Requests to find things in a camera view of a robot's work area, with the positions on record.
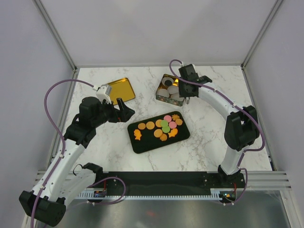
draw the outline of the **pink disc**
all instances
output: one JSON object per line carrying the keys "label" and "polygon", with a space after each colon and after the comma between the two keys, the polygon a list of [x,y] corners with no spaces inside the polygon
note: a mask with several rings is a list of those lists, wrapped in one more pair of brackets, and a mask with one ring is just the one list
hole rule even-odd
{"label": "pink disc", "polygon": [[172,121],[172,122],[169,123],[169,127],[171,129],[176,128],[176,126],[177,126],[177,124],[174,121]]}
{"label": "pink disc", "polygon": [[169,115],[165,115],[165,117],[163,119],[166,120],[166,121],[168,121],[169,123],[172,120],[171,116],[169,116]]}

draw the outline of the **black tray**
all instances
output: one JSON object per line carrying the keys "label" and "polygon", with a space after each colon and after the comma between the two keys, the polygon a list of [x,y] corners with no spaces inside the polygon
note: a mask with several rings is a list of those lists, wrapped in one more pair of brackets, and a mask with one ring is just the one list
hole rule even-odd
{"label": "black tray", "polygon": [[[169,138],[169,136],[167,134],[168,139],[166,141],[161,141],[159,138],[156,138],[154,136],[154,131],[156,129],[161,129],[161,128],[155,126],[152,130],[149,130],[147,128],[145,128],[144,130],[140,130],[141,134],[142,134],[141,139],[140,140],[135,140],[134,130],[138,129],[138,124],[140,124],[140,123],[145,123],[146,124],[149,121],[152,121],[152,122],[155,123],[158,119],[163,120],[164,116],[166,116],[166,115],[172,116],[174,114],[177,114],[180,117],[180,119],[183,121],[181,126],[176,127],[177,130],[178,130],[178,133],[175,137]],[[190,137],[190,132],[189,132],[187,126],[186,126],[184,118],[182,117],[180,112],[176,112],[176,111],[166,113],[166,114],[163,114],[163,115],[159,115],[159,116],[156,116],[156,117],[153,117],[153,118],[150,118],[150,119],[146,119],[146,120],[142,120],[142,121],[132,123],[128,126],[128,133],[129,133],[129,137],[130,137],[130,140],[131,140],[133,151],[135,153],[143,153],[143,152],[146,152],[146,151],[154,150],[154,149],[157,149],[157,148],[160,148],[160,147],[163,147],[163,146],[170,145],[172,143],[177,143],[179,141],[188,139]]]}

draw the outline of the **cable connector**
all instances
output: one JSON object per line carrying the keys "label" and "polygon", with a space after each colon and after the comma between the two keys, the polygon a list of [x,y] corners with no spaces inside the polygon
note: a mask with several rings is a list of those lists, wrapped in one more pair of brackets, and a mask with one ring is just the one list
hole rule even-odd
{"label": "cable connector", "polygon": [[99,87],[97,85],[93,86],[92,88],[93,90],[97,91],[99,89]]}

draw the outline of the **white round object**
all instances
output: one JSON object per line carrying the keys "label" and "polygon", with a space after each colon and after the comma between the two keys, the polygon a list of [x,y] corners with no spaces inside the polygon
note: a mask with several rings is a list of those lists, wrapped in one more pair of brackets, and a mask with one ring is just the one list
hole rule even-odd
{"label": "white round object", "polygon": [[165,86],[165,87],[169,87],[171,85],[173,85],[174,80],[170,77],[164,77],[161,80],[161,83]]}
{"label": "white round object", "polygon": [[171,98],[174,99],[174,100],[177,100],[177,101],[183,101],[184,100],[183,97],[180,97],[179,93],[172,94]]}
{"label": "white round object", "polygon": [[159,89],[157,91],[157,95],[164,96],[164,97],[169,97],[169,92],[166,89]]}
{"label": "white round object", "polygon": [[169,94],[175,94],[179,92],[179,88],[177,86],[171,85],[168,89]]}

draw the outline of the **marble table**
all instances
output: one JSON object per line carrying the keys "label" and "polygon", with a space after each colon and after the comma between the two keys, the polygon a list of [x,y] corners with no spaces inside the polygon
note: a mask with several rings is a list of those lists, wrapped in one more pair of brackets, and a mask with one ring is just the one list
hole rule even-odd
{"label": "marble table", "polygon": [[[207,75],[221,90],[243,105],[250,105],[250,97],[239,66],[197,66],[200,75]],[[155,99],[155,90],[163,74],[170,74],[169,67],[107,67],[82,68],[78,79],[93,85],[129,78],[136,94],[126,105],[135,110],[127,123],[106,123],[97,129],[97,135],[79,157],[76,164],[92,162],[104,171],[216,171],[224,159],[225,120],[211,105],[199,98],[191,98],[183,107]],[[77,83],[66,119],[65,130],[78,113],[81,100],[95,96],[89,86]],[[190,131],[190,138],[153,151],[136,154],[132,150],[127,126],[171,111],[183,115]],[[257,139],[253,148],[261,145]],[[266,150],[248,152],[241,164],[249,171],[269,171],[271,166]]]}

